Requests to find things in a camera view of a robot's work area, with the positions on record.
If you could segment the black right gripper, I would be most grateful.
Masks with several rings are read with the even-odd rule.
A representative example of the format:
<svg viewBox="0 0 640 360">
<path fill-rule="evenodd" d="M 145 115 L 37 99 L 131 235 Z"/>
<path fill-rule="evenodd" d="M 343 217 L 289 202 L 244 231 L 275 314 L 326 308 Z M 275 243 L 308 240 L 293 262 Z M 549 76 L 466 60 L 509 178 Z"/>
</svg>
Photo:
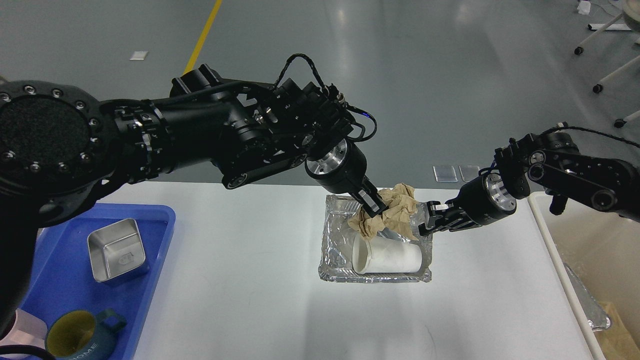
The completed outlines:
<svg viewBox="0 0 640 360">
<path fill-rule="evenodd" d="M 513 215 L 517 200 L 507 192 L 498 173 L 485 173 L 466 183 L 453 199 L 426 202 L 426 215 L 418 225 L 419 237 L 442 231 L 461 231 L 496 223 Z"/>
</svg>

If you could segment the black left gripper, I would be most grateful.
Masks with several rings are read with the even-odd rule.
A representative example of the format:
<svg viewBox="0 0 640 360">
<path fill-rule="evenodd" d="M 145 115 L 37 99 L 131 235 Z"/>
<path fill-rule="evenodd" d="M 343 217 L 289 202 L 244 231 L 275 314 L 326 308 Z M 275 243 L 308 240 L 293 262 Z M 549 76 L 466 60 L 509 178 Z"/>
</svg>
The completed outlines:
<svg viewBox="0 0 640 360">
<path fill-rule="evenodd" d="M 388 209 L 377 187 L 366 177 L 367 159 L 353 141 L 342 140 L 324 157 L 306 160 L 306 173 L 332 194 L 348 193 L 369 217 Z"/>
</svg>

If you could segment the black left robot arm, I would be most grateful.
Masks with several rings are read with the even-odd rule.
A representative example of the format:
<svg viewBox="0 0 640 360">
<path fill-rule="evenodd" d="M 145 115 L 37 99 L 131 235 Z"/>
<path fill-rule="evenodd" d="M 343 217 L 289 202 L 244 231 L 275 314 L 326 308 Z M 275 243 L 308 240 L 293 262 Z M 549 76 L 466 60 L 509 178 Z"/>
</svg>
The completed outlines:
<svg viewBox="0 0 640 360">
<path fill-rule="evenodd" d="M 159 99 L 97 100 L 43 80 L 1 80 L 1 328 L 28 291 L 39 230 L 83 214 L 125 184 L 210 162 L 232 190 L 304 166 L 369 217 L 387 205 L 366 176 L 368 141 L 350 105 L 306 54 L 274 83 L 223 78 L 207 64 Z"/>
</svg>

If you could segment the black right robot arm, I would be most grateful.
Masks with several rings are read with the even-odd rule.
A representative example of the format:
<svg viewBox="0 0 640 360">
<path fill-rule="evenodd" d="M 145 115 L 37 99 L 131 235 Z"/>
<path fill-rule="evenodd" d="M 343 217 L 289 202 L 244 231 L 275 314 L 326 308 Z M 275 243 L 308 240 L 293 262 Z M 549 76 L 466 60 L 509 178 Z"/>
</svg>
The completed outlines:
<svg viewBox="0 0 640 360">
<path fill-rule="evenodd" d="M 530 196 L 530 183 L 551 196 L 550 212 L 561 215 L 569 199 L 598 212 L 640 218 L 639 167 L 617 158 L 580 153 L 562 122 L 540 134 L 509 139 L 496 148 L 490 166 L 463 185 L 455 198 L 425 205 L 419 235 L 487 226 L 514 214 Z"/>
</svg>

